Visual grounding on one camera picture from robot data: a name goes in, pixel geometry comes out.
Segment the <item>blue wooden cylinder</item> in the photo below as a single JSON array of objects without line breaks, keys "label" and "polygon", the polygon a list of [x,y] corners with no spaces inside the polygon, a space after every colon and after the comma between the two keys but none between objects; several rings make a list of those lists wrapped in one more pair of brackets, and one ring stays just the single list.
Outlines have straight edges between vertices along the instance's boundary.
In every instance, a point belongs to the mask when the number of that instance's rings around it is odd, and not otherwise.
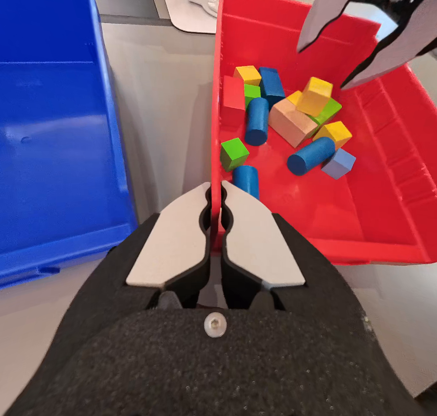
[{"label": "blue wooden cylinder", "polygon": [[263,97],[252,99],[247,107],[245,142],[251,146],[261,146],[268,139],[269,103]]},{"label": "blue wooden cylinder", "polygon": [[294,175],[303,176],[333,156],[335,151],[332,139],[320,137],[292,154],[287,160],[287,168]]},{"label": "blue wooden cylinder", "polygon": [[232,183],[259,200],[259,175],[255,167],[250,165],[236,167],[232,171]]}]

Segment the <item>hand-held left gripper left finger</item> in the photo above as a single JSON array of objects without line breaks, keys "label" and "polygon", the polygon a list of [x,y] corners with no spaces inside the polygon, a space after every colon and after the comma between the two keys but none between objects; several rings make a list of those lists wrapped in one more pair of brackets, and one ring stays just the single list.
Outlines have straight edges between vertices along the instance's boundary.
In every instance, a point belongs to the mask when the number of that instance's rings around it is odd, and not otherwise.
[{"label": "hand-held left gripper left finger", "polygon": [[209,252],[211,183],[204,182],[167,205],[127,276],[132,287],[164,288],[200,264]]}]

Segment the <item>red plastic bin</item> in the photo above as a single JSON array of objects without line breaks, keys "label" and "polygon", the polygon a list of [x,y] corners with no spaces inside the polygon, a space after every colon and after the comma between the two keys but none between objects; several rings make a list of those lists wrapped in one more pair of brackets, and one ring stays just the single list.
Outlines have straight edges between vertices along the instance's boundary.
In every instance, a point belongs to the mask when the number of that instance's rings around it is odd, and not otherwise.
[{"label": "red plastic bin", "polygon": [[335,180],[315,167],[292,174],[293,147],[274,130],[248,146],[259,173],[261,202],[280,214],[333,264],[436,262],[436,107],[408,66],[341,91],[346,76],[377,44],[379,26],[342,15],[297,54],[310,6],[294,0],[220,0],[211,112],[212,211],[217,218],[221,143],[244,141],[245,120],[222,114],[222,82],[238,66],[276,69],[285,94],[315,76],[333,84],[336,120],[352,133],[343,149],[356,161]]}]

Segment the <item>blue plastic bin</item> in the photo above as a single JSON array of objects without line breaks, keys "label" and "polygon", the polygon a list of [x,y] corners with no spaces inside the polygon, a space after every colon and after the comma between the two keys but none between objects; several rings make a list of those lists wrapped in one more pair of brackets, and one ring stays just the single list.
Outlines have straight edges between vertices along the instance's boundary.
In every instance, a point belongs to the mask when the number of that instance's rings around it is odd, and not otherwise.
[{"label": "blue plastic bin", "polygon": [[0,0],[1,289],[137,227],[95,0]]}]

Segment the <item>natural wooden block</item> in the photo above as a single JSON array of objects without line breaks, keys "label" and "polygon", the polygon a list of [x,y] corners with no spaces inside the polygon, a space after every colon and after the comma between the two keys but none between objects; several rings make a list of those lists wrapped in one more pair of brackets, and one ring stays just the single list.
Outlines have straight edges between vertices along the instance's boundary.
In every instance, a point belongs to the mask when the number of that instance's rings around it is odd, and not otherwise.
[{"label": "natural wooden block", "polygon": [[294,149],[307,140],[317,129],[317,124],[284,98],[275,103],[269,113],[268,124]]}]

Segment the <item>small green wooden block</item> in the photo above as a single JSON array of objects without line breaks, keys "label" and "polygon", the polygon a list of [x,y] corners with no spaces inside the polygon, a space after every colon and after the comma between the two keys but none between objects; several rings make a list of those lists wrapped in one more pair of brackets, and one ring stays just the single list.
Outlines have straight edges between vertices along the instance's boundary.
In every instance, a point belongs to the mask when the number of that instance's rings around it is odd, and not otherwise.
[{"label": "small green wooden block", "polygon": [[261,93],[258,85],[244,84],[245,109],[248,108],[249,103],[253,99],[259,97],[261,97]]}]

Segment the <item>red wooden block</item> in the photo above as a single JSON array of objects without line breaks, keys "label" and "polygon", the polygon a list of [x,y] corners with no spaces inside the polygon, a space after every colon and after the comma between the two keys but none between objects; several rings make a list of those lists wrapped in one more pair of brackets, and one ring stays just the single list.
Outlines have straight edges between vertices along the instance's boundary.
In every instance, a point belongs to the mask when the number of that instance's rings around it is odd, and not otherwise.
[{"label": "red wooden block", "polygon": [[246,107],[242,79],[223,77],[220,114],[223,128],[235,129],[244,124]]}]

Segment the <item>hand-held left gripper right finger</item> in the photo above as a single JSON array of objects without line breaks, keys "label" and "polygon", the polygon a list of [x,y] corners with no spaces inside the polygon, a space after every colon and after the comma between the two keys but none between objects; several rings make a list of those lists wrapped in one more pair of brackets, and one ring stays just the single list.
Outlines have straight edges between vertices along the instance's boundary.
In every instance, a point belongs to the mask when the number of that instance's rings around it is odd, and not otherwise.
[{"label": "hand-held left gripper right finger", "polygon": [[267,289],[304,285],[302,271],[272,212],[227,180],[221,187],[222,245],[230,265]]}]

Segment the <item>yellow wooden cube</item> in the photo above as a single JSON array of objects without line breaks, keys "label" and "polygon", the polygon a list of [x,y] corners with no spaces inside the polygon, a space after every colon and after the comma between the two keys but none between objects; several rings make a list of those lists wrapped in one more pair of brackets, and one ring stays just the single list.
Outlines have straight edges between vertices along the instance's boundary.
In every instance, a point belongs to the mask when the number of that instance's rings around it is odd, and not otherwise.
[{"label": "yellow wooden cube", "polygon": [[352,133],[342,121],[336,121],[320,126],[313,135],[312,141],[321,137],[330,138],[335,143],[335,149],[338,150],[352,138]]}]

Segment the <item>light blue wooden cube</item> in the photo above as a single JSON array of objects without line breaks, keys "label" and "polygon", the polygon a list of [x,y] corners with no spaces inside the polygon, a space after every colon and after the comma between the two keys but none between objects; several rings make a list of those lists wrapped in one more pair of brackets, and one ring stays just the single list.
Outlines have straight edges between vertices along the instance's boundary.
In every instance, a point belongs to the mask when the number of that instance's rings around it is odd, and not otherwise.
[{"label": "light blue wooden cube", "polygon": [[339,148],[334,155],[323,163],[321,171],[331,178],[338,180],[351,171],[355,161],[356,157],[354,155]]}]

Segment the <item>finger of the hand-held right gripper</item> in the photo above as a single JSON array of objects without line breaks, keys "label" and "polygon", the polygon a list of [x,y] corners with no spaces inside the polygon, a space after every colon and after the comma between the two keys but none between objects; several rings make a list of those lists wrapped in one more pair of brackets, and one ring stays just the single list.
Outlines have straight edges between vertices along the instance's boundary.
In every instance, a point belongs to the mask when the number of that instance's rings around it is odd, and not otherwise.
[{"label": "finger of the hand-held right gripper", "polygon": [[350,0],[314,0],[303,23],[297,44],[300,53],[320,36],[331,22],[339,18]]},{"label": "finger of the hand-held right gripper", "polygon": [[391,34],[381,40],[341,84],[341,90],[370,82],[436,47],[437,0],[414,0]]}]

